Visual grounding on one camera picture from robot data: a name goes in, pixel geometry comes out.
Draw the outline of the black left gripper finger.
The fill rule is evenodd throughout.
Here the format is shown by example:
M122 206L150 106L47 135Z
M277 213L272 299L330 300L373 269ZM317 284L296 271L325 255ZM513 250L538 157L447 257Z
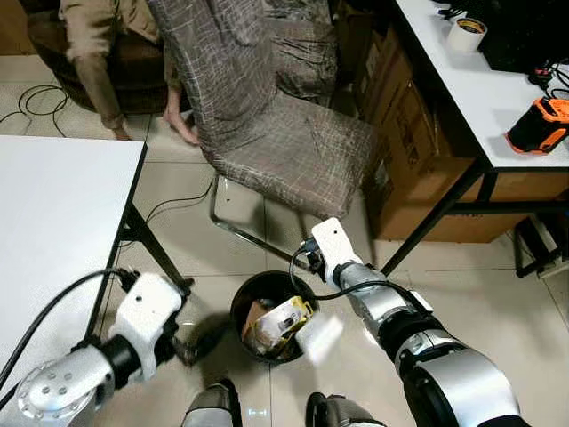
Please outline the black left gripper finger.
M195 324L186 324L188 338L182 339L182 363L194 366L222 342L224 334L230 329L228 314L216 313L202 318Z

